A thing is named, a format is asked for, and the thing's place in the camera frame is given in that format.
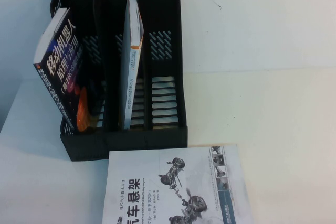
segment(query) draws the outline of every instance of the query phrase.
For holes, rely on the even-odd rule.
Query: slotted vent holes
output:
[[[175,79],[173,76],[152,78],[153,129],[178,127]]]

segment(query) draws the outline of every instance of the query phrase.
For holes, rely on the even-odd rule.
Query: white table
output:
[[[336,223],[336,69],[185,74],[190,146],[236,143],[256,223]],[[73,163],[41,80],[0,134],[0,223],[101,223],[107,161]]]

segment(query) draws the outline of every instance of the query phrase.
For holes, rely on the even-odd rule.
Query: automotive suspension book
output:
[[[120,71],[120,115],[122,129],[131,127],[132,108],[143,39],[137,0],[127,0]]]
[[[71,10],[59,8],[36,48],[34,66],[72,132],[95,128],[102,87],[90,75]]]
[[[102,223],[254,223],[237,146],[110,152]]]

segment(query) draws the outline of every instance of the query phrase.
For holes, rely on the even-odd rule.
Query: colorful book cover graphic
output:
[[[83,132],[97,124],[98,117],[91,115],[88,106],[88,92],[95,92],[95,85],[81,72],[85,52],[70,10],[58,27],[42,62],[35,67],[71,129]]]

